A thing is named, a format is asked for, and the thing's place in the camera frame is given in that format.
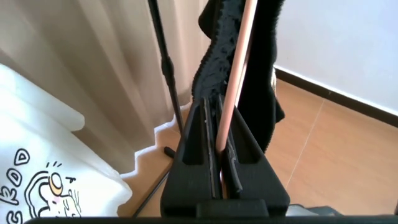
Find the floor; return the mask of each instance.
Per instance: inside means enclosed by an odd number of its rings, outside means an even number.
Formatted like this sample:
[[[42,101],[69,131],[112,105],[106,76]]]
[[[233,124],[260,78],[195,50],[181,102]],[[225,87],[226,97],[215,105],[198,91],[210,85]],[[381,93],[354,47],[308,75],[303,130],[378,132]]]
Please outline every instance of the floor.
[[[291,202],[329,205],[345,215],[392,214],[398,200],[398,129],[280,80],[277,97],[286,118],[277,124],[266,157]],[[176,149],[180,135],[172,123],[164,128],[156,147],[137,157],[137,174],[123,177],[133,196],[120,206],[120,216],[131,216],[171,165],[162,150]],[[160,216],[163,187],[140,217]]]

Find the skirting board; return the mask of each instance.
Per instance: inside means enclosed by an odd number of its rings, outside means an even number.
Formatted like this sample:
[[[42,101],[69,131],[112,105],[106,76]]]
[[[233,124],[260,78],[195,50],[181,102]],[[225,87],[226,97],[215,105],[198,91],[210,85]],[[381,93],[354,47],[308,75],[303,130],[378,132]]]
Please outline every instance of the skirting board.
[[[315,95],[322,98],[335,102],[341,106],[345,106],[349,109],[355,110],[361,114],[369,116],[371,118],[377,119],[379,121],[390,124],[398,128],[398,116],[388,113],[386,111],[380,110],[373,106],[367,105],[360,101],[349,98],[345,95],[336,93],[334,91],[328,90],[322,86],[316,85],[312,82],[308,82],[302,78],[299,78],[293,74],[287,73],[285,71],[276,69],[276,77],[282,81],[285,81],[293,86],[297,86],[303,90],[309,91]]]

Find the cartoon face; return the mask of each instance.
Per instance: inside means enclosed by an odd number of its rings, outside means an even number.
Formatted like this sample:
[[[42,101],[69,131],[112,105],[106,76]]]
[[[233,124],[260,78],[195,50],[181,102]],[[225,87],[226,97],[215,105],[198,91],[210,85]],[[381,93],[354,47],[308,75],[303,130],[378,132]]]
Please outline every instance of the cartoon face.
[[[69,179],[69,183],[75,180],[71,177],[65,179]],[[62,176],[57,172],[49,173],[46,170],[37,172],[25,190],[25,199],[32,218],[81,217],[79,192],[66,190]]]

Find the black textured fabric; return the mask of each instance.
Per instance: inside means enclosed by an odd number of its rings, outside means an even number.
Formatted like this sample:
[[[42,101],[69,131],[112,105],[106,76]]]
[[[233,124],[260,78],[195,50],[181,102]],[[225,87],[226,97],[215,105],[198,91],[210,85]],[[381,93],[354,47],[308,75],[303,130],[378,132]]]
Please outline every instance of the black textured fabric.
[[[275,124],[284,118],[271,86],[277,56],[276,25],[284,0],[259,0],[252,28],[252,46],[238,110],[265,151]],[[238,40],[244,0],[209,0],[199,18],[211,44],[195,74],[193,99],[225,95]]]

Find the black garment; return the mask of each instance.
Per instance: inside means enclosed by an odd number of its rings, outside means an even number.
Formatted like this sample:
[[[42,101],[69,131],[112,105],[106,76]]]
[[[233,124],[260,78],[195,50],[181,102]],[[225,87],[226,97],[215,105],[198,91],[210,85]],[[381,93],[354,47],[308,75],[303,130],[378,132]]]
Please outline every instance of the black garment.
[[[276,61],[276,25],[284,0],[258,0],[252,28],[252,45],[238,110],[257,143],[266,150],[275,124],[285,114],[271,86]],[[209,0],[199,18],[211,44],[195,74],[193,99],[225,95],[233,62],[244,0]]]

